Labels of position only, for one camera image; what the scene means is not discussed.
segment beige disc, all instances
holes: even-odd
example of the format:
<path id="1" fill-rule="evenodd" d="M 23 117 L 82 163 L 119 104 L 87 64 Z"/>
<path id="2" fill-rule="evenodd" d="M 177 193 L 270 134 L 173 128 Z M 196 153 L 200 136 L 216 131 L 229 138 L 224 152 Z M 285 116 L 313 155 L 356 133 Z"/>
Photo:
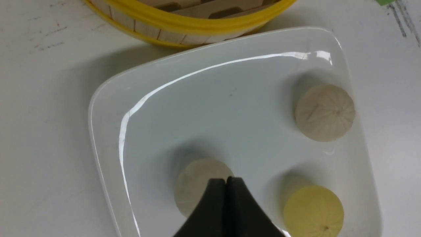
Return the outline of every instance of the beige disc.
<path id="1" fill-rule="evenodd" d="M 334 85 L 309 89 L 297 103 L 295 120 L 300 131 L 318 142 L 334 141 L 351 128 L 355 108 L 348 93 Z"/>
<path id="2" fill-rule="evenodd" d="M 196 208 L 209 179 L 234 176 L 224 163 L 215 159 L 200 159 L 191 162 L 182 170 L 174 189 L 174 199 L 180 212 L 189 217 Z"/>

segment food item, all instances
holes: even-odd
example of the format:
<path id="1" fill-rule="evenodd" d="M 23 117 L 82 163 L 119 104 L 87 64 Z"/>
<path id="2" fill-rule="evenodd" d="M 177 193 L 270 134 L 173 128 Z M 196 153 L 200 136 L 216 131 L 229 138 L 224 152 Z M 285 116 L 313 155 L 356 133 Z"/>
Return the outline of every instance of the food item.
<path id="1" fill-rule="evenodd" d="M 209 179 L 234 176 L 224 163 L 215 159 L 199 159 L 182 170 L 174 189 L 174 199 L 180 212 L 189 217 L 205 192 Z"/>
<path id="2" fill-rule="evenodd" d="M 342 88 L 330 84 L 310 88 L 295 109 L 300 131 L 318 142 L 341 138 L 351 128 L 354 118 L 352 98 Z"/>
<path id="3" fill-rule="evenodd" d="M 329 189 L 308 186 L 291 195 L 283 218 L 291 237 L 336 237 L 344 224 L 344 208 Z"/>

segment yellow disc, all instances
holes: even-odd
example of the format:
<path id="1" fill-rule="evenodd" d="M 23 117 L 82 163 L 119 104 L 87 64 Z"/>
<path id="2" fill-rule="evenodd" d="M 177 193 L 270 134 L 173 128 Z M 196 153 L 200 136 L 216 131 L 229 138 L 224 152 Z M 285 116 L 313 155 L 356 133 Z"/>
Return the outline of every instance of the yellow disc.
<path id="1" fill-rule="evenodd" d="M 344 208 L 329 189 L 308 186 L 291 195 L 283 218 L 291 237 L 336 237 L 344 224 Z"/>

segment yellow rim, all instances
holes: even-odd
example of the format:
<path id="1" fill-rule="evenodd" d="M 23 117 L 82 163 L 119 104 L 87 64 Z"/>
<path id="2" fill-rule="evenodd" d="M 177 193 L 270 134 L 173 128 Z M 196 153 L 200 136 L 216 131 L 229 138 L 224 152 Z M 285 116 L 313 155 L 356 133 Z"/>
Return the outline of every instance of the yellow rim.
<path id="1" fill-rule="evenodd" d="M 180 16 L 136 0 L 104 1 L 131 18 L 163 30 L 194 35 L 222 35 L 265 24 L 289 8 L 296 0 L 281 0 L 261 11 L 229 19 L 197 19 Z"/>
<path id="2" fill-rule="evenodd" d="M 137 38 L 137 39 L 146 41 L 148 43 L 152 43 L 152 44 L 156 44 L 156 45 L 161 45 L 161 46 L 175 47 L 175 48 L 195 48 L 195 47 L 201 46 L 201 45 L 186 45 L 186 44 L 171 43 L 171 42 L 160 41 L 160 40 L 155 39 L 155 38 L 147 37 L 147 36 L 142 35 L 140 33 L 137 33 L 137 32 L 134 32 L 132 30 L 129 30 L 125 26 L 122 26 L 118 22 L 116 22 L 113 19 L 109 18 L 106 14 L 104 14 L 102 11 L 100 11 L 98 8 L 96 8 L 94 5 L 92 5 L 92 3 L 89 0 L 83 0 L 83 1 L 86 3 L 86 5 L 88 7 L 90 7 L 103 20 L 105 20 L 106 22 L 108 22 L 110 25 L 114 26 L 118 30 L 124 32 L 125 34 L 130 35 L 131 37 L 134 37 L 134 38 Z M 258 31 L 259 29 L 261 29 L 262 27 L 263 27 L 263 25 L 259 26 L 258 28 L 254 29 L 254 30 L 252 30 L 249 33 L 246 33 L 244 35 L 253 34 L 256 31 Z"/>

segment black mark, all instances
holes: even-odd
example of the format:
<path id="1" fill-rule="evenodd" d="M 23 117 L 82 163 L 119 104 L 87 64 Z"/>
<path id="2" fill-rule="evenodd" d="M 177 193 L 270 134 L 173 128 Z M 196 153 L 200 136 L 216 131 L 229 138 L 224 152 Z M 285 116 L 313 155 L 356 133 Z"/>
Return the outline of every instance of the black mark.
<path id="1" fill-rule="evenodd" d="M 97 29 L 99 29 L 99 28 L 101 28 L 101 27 L 104 27 L 104 26 L 106 26 L 106 24 L 101 24 L 101 25 L 99 25 L 99 26 L 97 26 L 97 27 L 95 27 L 95 28 L 92 28 L 91 30 L 92 30 L 92 31 L 95 31 L 95 30 L 97 30 Z"/>
<path id="2" fill-rule="evenodd" d="M 417 43 L 418 43 L 418 47 L 421 47 L 420 36 L 418 35 L 415 25 L 412 22 L 411 17 L 409 16 L 408 10 L 406 9 L 404 2 L 402 0 L 396 0 L 396 5 L 399 11 L 401 12 L 403 16 L 403 20 L 405 21 L 406 26 L 409 28 L 409 31 L 411 31 L 411 33 L 414 34 L 415 39 L 417 40 Z"/>
<path id="3" fill-rule="evenodd" d="M 65 29 L 67 29 L 67 26 L 65 26 L 65 27 L 63 27 L 63 28 L 60 28 L 60 29 L 58 29 L 58 30 L 54 30 L 54 31 L 52 31 L 52 32 L 50 32 L 50 33 L 48 33 L 48 34 L 46 34 L 45 36 L 52 35 L 52 34 L 54 34 L 54 33 L 57 33 L 57 32 L 59 32 L 59 31 L 65 30 Z"/>
<path id="4" fill-rule="evenodd" d="M 394 8 L 394 6 L 392 6 L 392 4 L 387 5 L 387 8 L 392 10 L 392 13 L 395 16 L 396 22 L 399 26 L 399 29 L 400 29 L 401 33 L 402 33 L 402 36 L 406 38 L 405 30 L 403 29 L 402 23 L 399 20 L 396 9 Z"/>
<path id="5" fill-rule="evenodd" d="M 92 12 L 92 13 L 90 13 L 88 15 L 82 16 L 82 18 L 88 18 L 88 17 L 94 16 L 94 15 L 96 15 L 96 14 Z"/>
<path id="6" fill-rule="evenodd" d="M 31 34 L 31 35 L 33 35 L 33 34 L 36 34 L 36 32 L 35 31 L 32 31 L 31 29 L 27 29 L 27 34 Z"/>
<path id="7" fill-rule="evenodd" d="M 57 6 L 57 5 L 64 6 L 64 5 L 66 5 L 66 3 L 57 2 L 57 3 L 55 3 L 55 4 L 50 4 L 50 7 L 52 8 L 52 7 L 55 7 L 55 6 Z"/>
<path id="8" fill-rule="evenodd" d="M 44 51 L 46 48 L 52 48 L 52 47 L 56 47 L 56 46 L 59 46 L 59 45 L 62 45 L 62 44 L 64 44 L 64 42 L 54 43 L 54 44 L 48 45 L 47 47 L 39 48 L 38 50 L 39 51 Z"/>

